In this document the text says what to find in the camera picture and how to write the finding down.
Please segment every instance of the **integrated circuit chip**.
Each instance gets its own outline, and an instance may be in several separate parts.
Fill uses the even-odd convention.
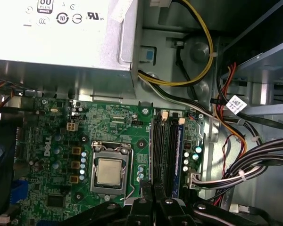
[[[47,206],[48,207],[59,207],[62,208],[64,207],[65,203],[65,198],[62,195],[55,195],[55,194],[50,194],[48,195],[47,198]]]
[[[99,159],[96,174],[97,184],[116,185],[121,184],[122,160]]]

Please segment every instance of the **dell logo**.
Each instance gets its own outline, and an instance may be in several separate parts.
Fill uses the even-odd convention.
[[[46,157],[50,157],[50,149],[51,149],[51,136],[45,138],[45,152],[44,152],[44,156]]]

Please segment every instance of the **chipset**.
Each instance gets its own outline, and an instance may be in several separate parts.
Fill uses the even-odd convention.
[[[62,195],[49,194],[47,197],[48,207],[63,208],[65,204],[65,198]]]

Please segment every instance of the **cable bundle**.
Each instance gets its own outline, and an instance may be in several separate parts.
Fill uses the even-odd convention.
[[[247,151],[236,159],[221,180],[203,182],[194,177],[193,182],[199,187],[217,189],[216,195],[209,199],[216,199],[214,204],[217,205],[222,195],[231,187],[261,175],[269,166],[283,165],[283,154],[275,153],[278,151],[283,151],[283,138],[266,142]]]

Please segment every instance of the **red wire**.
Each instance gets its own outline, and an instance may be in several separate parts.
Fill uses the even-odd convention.
[[[222,195],[219,196],[219,198],[216,200],[216,202],[214,202],[214,206],[217,206],[217,205],[218,205],[219,201],[221,200],[221,197],[222,197]]]
[[[225,154],[225,146],[227,145],[230,137],[233,136],[233,134],[229,135],[226,140],[225,144],[222,146],[222,153],[223,153],[223,168],[222,168],[222,176],[225,175],[225,166],[226,166],[226,154]]]

